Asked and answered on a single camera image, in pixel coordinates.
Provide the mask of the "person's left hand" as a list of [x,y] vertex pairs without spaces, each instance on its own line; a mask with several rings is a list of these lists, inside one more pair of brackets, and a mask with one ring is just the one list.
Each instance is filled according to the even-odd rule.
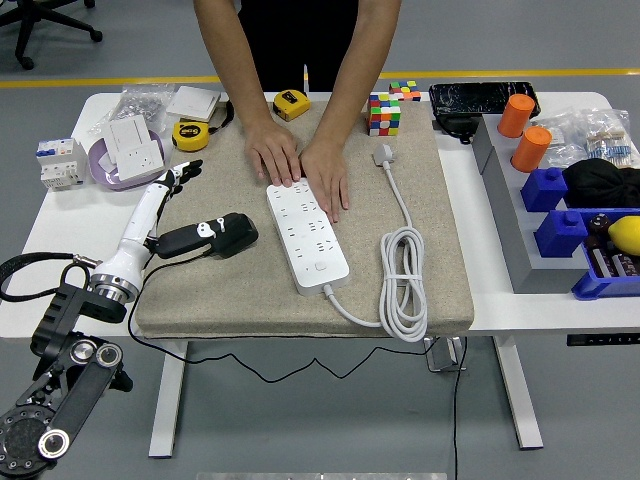
[[308,184],[328,220],[336,223],[349,208],[349,183],[343,146],[332,140],[314,138],[301,154]]

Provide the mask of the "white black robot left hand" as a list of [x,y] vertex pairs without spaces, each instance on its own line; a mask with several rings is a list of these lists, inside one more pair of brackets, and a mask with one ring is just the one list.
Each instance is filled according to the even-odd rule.
[[133,210],[115,254],[102,262],[90,279],[94,291],[119,289],[134,296],[142,287],[142,272],[151,252],[145,242],[155,232],[165,204],[184,184],[202,172],[203,161],[196,159],[169,168],[149,184]]

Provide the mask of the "person's right hand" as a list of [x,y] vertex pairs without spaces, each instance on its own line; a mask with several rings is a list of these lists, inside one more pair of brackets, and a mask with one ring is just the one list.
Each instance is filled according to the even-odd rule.
[[245,154],[259,180],[290,187],[301,177],[297,143],[292,134],[273,119],[244,126]]

